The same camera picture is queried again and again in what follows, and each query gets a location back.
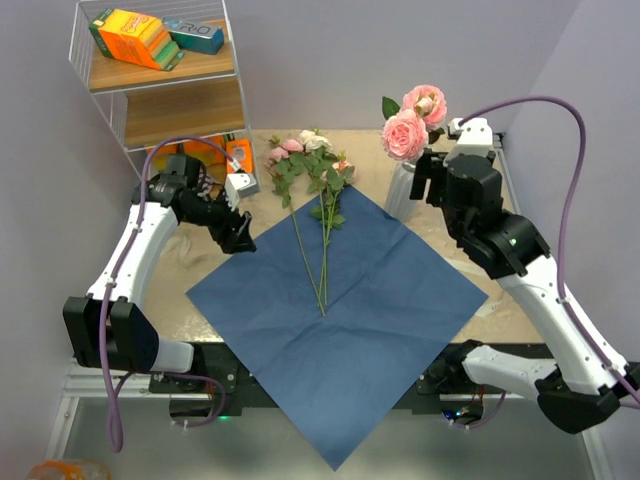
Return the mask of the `blue wrapping paper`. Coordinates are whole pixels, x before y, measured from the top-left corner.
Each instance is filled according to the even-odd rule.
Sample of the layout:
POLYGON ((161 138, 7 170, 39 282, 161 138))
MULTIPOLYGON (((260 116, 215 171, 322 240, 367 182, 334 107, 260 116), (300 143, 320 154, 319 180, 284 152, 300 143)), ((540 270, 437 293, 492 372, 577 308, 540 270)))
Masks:
POLYGON ((309 205, 229 257, 190 301, 332 468, 485 303, 485 293, 355 188, 329 241, 309 205))

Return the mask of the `beige ribbon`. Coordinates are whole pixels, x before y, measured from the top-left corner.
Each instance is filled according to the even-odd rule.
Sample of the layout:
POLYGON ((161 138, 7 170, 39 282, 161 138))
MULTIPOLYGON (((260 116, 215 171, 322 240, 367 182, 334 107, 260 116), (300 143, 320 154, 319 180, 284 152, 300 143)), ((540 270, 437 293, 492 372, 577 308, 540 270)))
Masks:
POLYGON ((190 270, 206 263, 211 256, 206 253, 194 254, 193 242, 183 234, 173 235, 162 249, 160 258, 175 268, 190 270))

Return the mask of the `pink white rose stem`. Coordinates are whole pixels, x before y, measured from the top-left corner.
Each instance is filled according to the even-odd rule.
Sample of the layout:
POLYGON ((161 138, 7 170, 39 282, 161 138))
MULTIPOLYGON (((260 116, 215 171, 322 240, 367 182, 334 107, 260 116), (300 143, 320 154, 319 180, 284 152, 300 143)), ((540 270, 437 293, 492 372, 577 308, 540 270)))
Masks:
POLYGON ((340 212, 340 195, 355 179, 355 167, 345 151, 336 152, 331 142, 317 129, 302 130, 297 140, 303 147, 303 160, 310 178, 308 191, 318 196, 312 215, 322 228, 323 255, 319 280, 322 307, 329 303, 328 250, 333 230, 340 230, 346 219, 340 212))

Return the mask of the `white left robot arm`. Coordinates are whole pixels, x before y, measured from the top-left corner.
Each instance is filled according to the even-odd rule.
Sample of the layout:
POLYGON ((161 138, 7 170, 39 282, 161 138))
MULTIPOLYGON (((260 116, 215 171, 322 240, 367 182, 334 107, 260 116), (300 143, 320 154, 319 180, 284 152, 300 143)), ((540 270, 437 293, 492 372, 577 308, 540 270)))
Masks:
POLYGON ((63 319, 79 365, 133 373, 169 373, 185 392, 200 390, 207 368, 193 344, 162 338, 142 311, 151 275, 177 227, 208 229, 226 254, 253 252, 250 213, 241 199, 257 192, 255 176, 232 164, 216 197, 204 164, 170 156, 160 173, 135 189, 125 229, 106 267, 82 297, 70 297, 63 319))

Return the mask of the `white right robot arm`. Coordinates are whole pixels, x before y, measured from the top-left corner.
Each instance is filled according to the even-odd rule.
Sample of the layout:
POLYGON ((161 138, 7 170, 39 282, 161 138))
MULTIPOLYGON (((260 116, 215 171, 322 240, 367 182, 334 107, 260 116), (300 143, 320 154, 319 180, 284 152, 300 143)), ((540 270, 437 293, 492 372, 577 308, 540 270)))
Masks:
POLYGON ((581 433, 609 419, 639 391, 639 365, 602 337, 558 280, 549 245, 526 217, 503 206, 494 155, 426 153, 410 197, 441 209, 456 245, 520 306, 547 358, 526 358, 467 340, 427 370, 442 393, 491 386, 537 403, 560 430, 581 433))

